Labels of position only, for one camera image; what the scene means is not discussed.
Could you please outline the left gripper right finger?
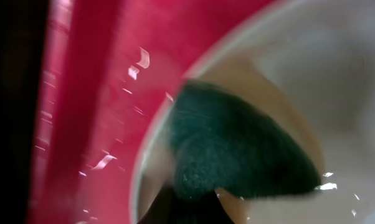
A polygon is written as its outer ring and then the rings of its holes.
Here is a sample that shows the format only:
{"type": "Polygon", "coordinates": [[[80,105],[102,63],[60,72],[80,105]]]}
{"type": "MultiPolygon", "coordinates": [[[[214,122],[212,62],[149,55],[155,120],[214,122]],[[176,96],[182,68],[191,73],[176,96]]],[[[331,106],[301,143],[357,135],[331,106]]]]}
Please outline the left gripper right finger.
{"type": "Polygon", "coordinates": [[[234,224],[224,210],[215,191],[194,202],[192,209],[192,222],[194,224],[234,224]]]}

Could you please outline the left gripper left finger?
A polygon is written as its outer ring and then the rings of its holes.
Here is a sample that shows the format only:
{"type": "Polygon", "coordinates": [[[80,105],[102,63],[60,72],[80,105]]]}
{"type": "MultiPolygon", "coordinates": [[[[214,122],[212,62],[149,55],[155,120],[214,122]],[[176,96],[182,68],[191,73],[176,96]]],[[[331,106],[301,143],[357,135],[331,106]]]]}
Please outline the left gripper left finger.
{"type": "Polygon", "coordinates": [[[138,224],[186,224],[185,201],[178,198],[170,185],[161,188],[138,224]]]}

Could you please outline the white round plate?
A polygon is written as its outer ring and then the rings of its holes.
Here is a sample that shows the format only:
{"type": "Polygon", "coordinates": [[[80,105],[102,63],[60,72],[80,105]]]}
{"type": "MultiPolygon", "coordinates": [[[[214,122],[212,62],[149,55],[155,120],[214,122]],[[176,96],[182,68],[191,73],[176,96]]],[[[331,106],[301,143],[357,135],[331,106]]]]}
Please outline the white round plate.
{"type": "Polygon", "coordinates": [[[375,1],[276,3],[200,58],[146,135],[134,222],[173,188],[168,126],[181,88],[227,61],[251,63],[288,97],[324,162],[312,193],[244,200],[239,223],[375,223],[375,1]]]}

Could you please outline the green yellow scrub sponge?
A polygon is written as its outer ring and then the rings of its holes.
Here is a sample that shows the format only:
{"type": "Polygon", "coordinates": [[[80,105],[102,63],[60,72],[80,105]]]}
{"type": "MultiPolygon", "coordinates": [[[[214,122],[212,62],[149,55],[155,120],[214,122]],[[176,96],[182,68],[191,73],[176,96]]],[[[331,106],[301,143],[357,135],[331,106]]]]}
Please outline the green yellow scrub sponge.
{"type": "Polygon", "coordinates": [[[249,62],[227,61],[188,80],[171,110],[173,189],[192,206],[215,191],[233,222],[244,200],[312,193],[321,146],[288,97],[249,62]]]}

